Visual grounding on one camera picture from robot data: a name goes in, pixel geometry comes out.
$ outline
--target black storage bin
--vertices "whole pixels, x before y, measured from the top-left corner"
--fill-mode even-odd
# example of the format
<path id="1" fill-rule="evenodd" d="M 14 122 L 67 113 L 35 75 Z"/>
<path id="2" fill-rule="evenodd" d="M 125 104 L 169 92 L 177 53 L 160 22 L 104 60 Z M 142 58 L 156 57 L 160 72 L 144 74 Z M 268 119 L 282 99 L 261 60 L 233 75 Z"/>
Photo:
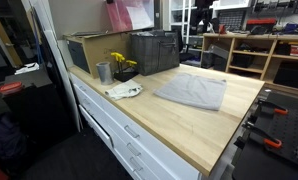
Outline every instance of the black storage bin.
<path id="1" fill-rule="evenodd" d="M 156 30 L 146 33 L 130 35 L 131 57 L 137 62 L 137 71 L 147 76 L 178 67 L 180 61 L 177 32 Z"/>
<path id="2" fill-rule="evenodd" d="M 231 65 L 248 68 L 253 63 L 253 56 L 251 55 L 244 55 L 244 54 L 235 54 L 233 56 Z"/>
<path id="3" fill-rule="evenodd" d="M 298 88 L 298 62 L 282 62 L 273 82 Z"/>
<path id="4" fill-rule="evenodd" d="M 201 59 L 201 67 L 205 69 L 209 69 L 210 67 L 214 66 L 214 58 L 213 54 L 209 51 L 204 51 L 202 53 Z"/>
<path id="5" fill-rule="evenodd" d="M 68 49 L 71 54 L 73 64 L 80 67 L 87 73 L 90 73 L 82 44 L 74 41 L 68 41 Z"/>
<path id="6" fill-rule="evenodd" d="M 213 69 L 217 70 L 217 71 L 225 72 L 226 67 L 227 67 L 227 59 L 224 59 L 217 55 L 213 55 L 213 57 L 214 57 L 214 62 L 215 62 Z"/>
<path id="7" fill-rule="evenodd" d="M 291 45 L 290 44 L 278 44 L 275 52 L 276 54 L 280 54 L 280 55 L 290 55 L 290 51 L 291 51 Z"/>

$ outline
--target workbench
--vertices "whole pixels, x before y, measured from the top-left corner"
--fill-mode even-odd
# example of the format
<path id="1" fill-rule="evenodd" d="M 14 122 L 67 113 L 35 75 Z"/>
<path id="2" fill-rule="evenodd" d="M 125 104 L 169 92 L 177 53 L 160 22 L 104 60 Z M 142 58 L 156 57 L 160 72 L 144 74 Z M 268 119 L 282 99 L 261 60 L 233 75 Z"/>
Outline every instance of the workbench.
<path id="1" fill-rule="evenodd" d="M 270 93 L 267 101 L 291 111 L 298 110 L 298 98 Z M 273 121 L 273 117 L 271 115 L 269 115 L 269 117 L 270 118 L 268 118 L 266 111 L 260 111 L 255 126 L 269 133 L 268 131 Z M 239 155 L 232 177 L 234 180 L 298 179 L 298 166 L 272 152 L 265 150 L 263 138 L 251 133 Z"/>
<path id="2" fill-rule="evenodd" d="M 150 76 L 134 77 L 143 86 L 143 92 L 113 101 L 105 91 L 120 82 L 102 86 L 99 78 L 93 79 L 80 68 L 71 67 L 69 72 L 82 114 L 131 176 L 139 179 L 201 179 L 216 174 L 217 162 L 264 84 L 180 65 Z M 153 94 L 178 73 L 225 79 L 227 89 L 220 110 L 178 104 Z M 132 152 L 130 158 L 123 155 L 120 145 Z"/>

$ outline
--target folded towel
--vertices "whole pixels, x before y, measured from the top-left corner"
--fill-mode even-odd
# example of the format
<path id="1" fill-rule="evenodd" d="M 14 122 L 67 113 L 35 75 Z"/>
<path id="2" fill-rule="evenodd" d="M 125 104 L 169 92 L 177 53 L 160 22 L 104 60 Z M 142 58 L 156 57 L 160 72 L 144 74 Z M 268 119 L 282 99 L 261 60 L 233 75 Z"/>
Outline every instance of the folded towel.
<path id="1" fill-rule="evenodd" d="M 187 73 L 177 74 L 154 94 L 170 101 L 209 110 L 219 110 L 226 90 L 225 80 Z"/>
<path id="2" fill-rule="evenodd" d="M 138 95 L 142 91 L 140 84 L 136 83 L 132 79 L 127 82 L 121 83 L 112 89 L 107 90 L 105 93 L 113 100 L 119 100 L 125 97 L 133 97 Z"/>

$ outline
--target backpack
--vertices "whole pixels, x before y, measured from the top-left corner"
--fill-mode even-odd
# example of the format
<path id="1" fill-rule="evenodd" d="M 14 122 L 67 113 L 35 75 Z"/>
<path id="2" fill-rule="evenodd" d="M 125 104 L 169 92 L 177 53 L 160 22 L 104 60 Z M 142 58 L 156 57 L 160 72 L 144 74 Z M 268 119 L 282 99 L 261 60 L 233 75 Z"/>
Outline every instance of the backpack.
<path id="1" fill-rule="evenodd" d="M 19 159 L 27 152 L 27 138 L 11 113 L 0 114 L 0 159 Z"/>

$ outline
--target gray cloth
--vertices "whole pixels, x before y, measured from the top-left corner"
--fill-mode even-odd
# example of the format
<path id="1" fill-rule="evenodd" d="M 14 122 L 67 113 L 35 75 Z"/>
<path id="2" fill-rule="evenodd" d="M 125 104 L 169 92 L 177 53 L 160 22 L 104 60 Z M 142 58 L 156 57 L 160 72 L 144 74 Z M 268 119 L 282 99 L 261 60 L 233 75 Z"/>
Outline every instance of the gray cloth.
<path id="1" fill-rule="evenodd" d="M 181 73 L 154 93 L 170 101 L 203 109 L 219 110 L 226 86 L 225 80 Z"/>

